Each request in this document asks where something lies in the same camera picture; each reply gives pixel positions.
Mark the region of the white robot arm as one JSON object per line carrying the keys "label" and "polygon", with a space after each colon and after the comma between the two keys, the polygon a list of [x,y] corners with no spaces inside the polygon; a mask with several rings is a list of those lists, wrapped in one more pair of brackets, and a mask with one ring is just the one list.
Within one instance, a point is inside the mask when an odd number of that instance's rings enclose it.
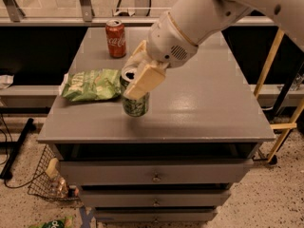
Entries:
{"label": "white robot arm", "polygon": [[169,67],[183,66],[208,37],[253,10],[270,18],[304,50],[304,0],[179,0],[152,25],[126,62],[126,69],[137,71],[123,95],[140,99],[164,81]]}

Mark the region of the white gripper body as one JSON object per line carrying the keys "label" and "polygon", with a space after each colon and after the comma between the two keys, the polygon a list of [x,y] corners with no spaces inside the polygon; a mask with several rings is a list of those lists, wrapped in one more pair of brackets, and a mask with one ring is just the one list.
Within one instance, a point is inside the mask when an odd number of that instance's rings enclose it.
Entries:
{"label": "white gripper body", "polygon": [[182,34],[170,12],[165,12],[147,34],[147,63],[161,67],[181,67],[193,57],[199,46]]}

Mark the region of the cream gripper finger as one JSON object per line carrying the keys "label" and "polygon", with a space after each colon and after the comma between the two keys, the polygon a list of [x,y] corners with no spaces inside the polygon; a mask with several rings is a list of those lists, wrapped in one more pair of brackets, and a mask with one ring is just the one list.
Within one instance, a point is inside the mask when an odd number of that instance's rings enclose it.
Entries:
{"label": "cream gripper finger", "polygon": [[122,75],[125,75],[127,72],[142,72],[146,64],[146,41],[142,40],[124,64],[124,67],[122,69]]}
{"label": "cream gripper finger", "polygon": [[127,86],[123,95],[130,100],[139,100],[146,93],[161,84],[164,79],[164,69],[152,64],[139,66],[135,78]]}

